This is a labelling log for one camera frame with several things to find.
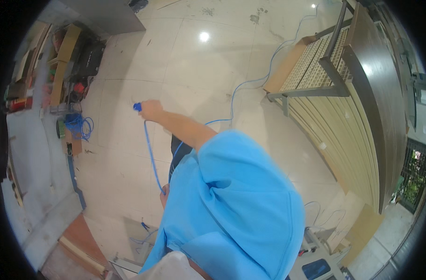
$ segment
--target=dark pants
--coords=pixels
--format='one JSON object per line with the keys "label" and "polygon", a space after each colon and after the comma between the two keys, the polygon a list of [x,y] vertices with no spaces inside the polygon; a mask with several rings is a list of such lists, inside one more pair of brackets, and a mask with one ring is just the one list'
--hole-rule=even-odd
{"label": "dark pants", "polygon": [[173,162],[171,163],[171,166],[170,166],[170,177],[169,177],[170,181],[171,181],[171,176],[173,175],[173,171],[176,169],[179,162],[182,160],[182,158],[185,155],[191,153],[191,151],[193,150],[193,148],[183,143],[182,146],[180,146],[179,150],[177,151],[177,154],[175,154],[177,147],[179,147],[180,143],[182,143],[182,141],[180,141],[179,138],[173,135],[171,139],[171,153],[173,154]]}

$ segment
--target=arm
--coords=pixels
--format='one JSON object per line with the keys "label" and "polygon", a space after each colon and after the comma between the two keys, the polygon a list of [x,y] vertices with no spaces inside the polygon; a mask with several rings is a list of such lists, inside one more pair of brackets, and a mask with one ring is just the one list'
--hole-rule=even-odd
{"label": "arm", "polygon": [[142,111],[138,114],[143,119],[159,123],[197,152],[199,152],[205,142],[217,134],[210,127],[200,124],[187,116],[163,110],[158,100],[143,101],[141,109]]}

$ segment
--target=person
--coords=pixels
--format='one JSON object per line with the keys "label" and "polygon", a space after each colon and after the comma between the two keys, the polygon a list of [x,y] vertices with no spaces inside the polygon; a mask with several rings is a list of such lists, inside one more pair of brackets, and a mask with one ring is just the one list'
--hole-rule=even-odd
{"label": "person", "polygon": [[144,120],[173,134],[174,158],[138,279],[285,279],[305,230],[302,199],[286,175],[244,133],[216,133],[157,100],[141,106]]}

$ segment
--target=blue cable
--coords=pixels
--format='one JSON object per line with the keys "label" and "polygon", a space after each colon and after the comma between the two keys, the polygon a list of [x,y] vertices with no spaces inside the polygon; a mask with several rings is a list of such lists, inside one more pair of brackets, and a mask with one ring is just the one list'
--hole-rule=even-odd
{"label": "blue cable", "polygon": [[160,191],[166,195],[166,193],[163,191],[163,189],[161,188],[160,185],[160,180],[158,179],[157,176],[157,168],[156,168],[156,163],[154,162],[154,155],[153,155],[153,150],[151,148],[151,143],[149,142],[149,135],[148,135],[148,128],[146,127],[146,122],[147,120],[144,121],[144,135],[146,135],[146,141],[148,142],[148,150],[149,150],[149,155],[151,156],[151,163],[153,165],[153,169],[154,169],[154,176],[156,177],[156,181],[157,181],[157,185],[160,188]]}
{"label": "blue cable", "polygon": [[[264,81],[263,82],[263,84],[260,86],[260,87],[262,87],[266,82],[267,82],[267,80],[269,79],[269,75],[270,75],[270,72],[271,72],[271,68],[272,68],[272,61],[273,61],[273,58],[275,57],[275,55],[282,49],[282,48],[284,48],[285,46],[289,46],[289,45],[291,45],[292,43],[294,43],[296,40],[297,40],[297,36],[298,36],[298,34],[299,34],[299,30],[300,30],[300,26],[301,26],[301,24],[302,24],[302,22],[305,20],[305,19],[307,19],[308,17],[310,17],[310,18],[308,18],[308,19],[314,19],[314,18],[316,18],[317,17],[317,8],[319,7],[319,4],[316,6],[316,14],[315,15],[306,15],[306,16],[304,16],[300,21],[299,21],[299,26],[297,27],[297,31],[295,32],[295,37],[294,37],[294,39],[291,39],[291,40],[286,40],[286,41],[284,41],[283,43],[281,43],[280,44],[280,46],[278,46],[278,48],[275,50],[275,52],[272,54],[272,58],[270,59],[270,63],[269,63],[269,71],[268,71],[268,73],[266,74],[266,76],[264,76],[264,77],[262,77],[262,78],[260,78],[260,79],[256,79],[256,80],[250,80],[250,81],[244,81],[244,82],[242,82],[242,83],[240,83],[236,88],[235,88],[235,90],[233,91],[233,95],[232,95],[232,99],[231,99],[231,104],[230,104],[230,119],[221,119],[221,120],[212,120],[212,121],[209,121],[209,122],[207,122],[207,123],[205,123],[205,125],[209,125],[209,124],[211,124],[211,123],[214,123],[214,122],[217,122],[217,121],[232,121],[233,120],[233,100],[234,100],[234,98],[235,98],[235,94],[236,94],[236,91],[238,90],[238,88],[240,87],[240,86],[242,86],[242,85],[244,85],[245,83],[249,83],[249,82],[254,82],[254,81],[261,81],[261,80],[264,80],[264,79],[266,79],[266,81]],[[285,43],[287,43],[287,42],[291,42],[291,44],[289,44],[289,45],[285,45],[285,46],[283,46]],[[136,109],[136,110],[138,110],[138,111],[141,111],[141,104],[140,105],[138,105],[138,103],[137,104],[135,104],[134,105],[134,109]],[[151,157],[151,162],[152,162],[152,165],[153,165],[153,169],[154,169],[154,176],[155,176],[155,178],[156,178],[156,181],[157,181],[157,184],[158,184],[158,186],[159,186],[159,188],[160,188],[160,191],[164,194],[164,195],[166,195],[166,193],[163,191],[163,189],[162,189],[162,187],[161,187],[161,185],[160,185],[160,181],[159,181],[159,179],[158,179],[158,176],[157,176],[157,169],[156,169],[156,167],[155,167],[155,163],[154,163],[154,155],[153,155],[153,151],[152,151],[152,148],[151,148],[151,144],[149,143],[149,135],[148,135],[148,129],[146,128],[146,120],[144,121],[144,132],[145,132],[145,135],[146,135],[146,140],[148,141],[148,150],[149,150],[149,155],[150,155],[150,157]],[[173,159],[171,160],[171,164],[170,164],[170,172],[169,172],[169,175],[168,175],[168,183],[170,182],[170,174],[171,174],[171,168],[172,168],[172,166],[173,166],[173,161],[174,161],[174,158],[175,158],[175,156],[176,156],[176,154],[177,154],[177,152],[178,152],[178,150],[180,149],[180,147],[182,146],[182,144],[183,144],[183,142],[181,142],[180,144],[179,144],[179,146],[177,147],[177,149],[176,149],[176,151],[175,151],[175,153],[174,153],[174,155],[173,155]]]}
{"label": "blue cable", "polygon": [[[84,118],[79,113],[67,114],[65,116],[64,124],[75,139],[84,139],[86,141],[88,141],[88,138],[90,138],[90,134],[92,133],[94,127],[92,118]],[[88,132],[84,132],[84,124],[87,124]]]}

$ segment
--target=tile floor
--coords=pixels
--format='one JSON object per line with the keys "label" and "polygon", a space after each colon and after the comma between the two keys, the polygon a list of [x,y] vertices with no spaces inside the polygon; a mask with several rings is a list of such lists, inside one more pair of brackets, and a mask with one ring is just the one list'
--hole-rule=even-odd
{"label": "tile floor", "polygon": [[[132,105],[160,99],[164,108],[199,122],[230,117],[231,95],[243,81],[266,75],[272,53],[293,39],[304,15],[314,15],[313,0],[150,0],[138,13],[147,28],[112,36],[107,42],[98,75],[83,100],[83,114],[95,127],[84,152],[75,158],[78,186],[87,201],[84,216],[106,257],[133,259],[126,220],[142,220],[155,227],[163,210],[155,182],[143,120]],[[340,4],[320,2],[318,16],[302,23],[298,39],[335,24]],[[280,51],[273,70],[290,49]],[[261,82],[236,92],[233,123],[213,124],[253,137],[293,181],[305,203],[318,201],[317,224],[348,230],[362,202],[343,193],[322,158],[297,125],[269,103]],[[158,176],[168,180],[170,134],[148,125]],[[335,209],[345,209],[346,215]],[[312,225],[317,205],[307,207]],[[339,243],[337,232],[331,238]]]}

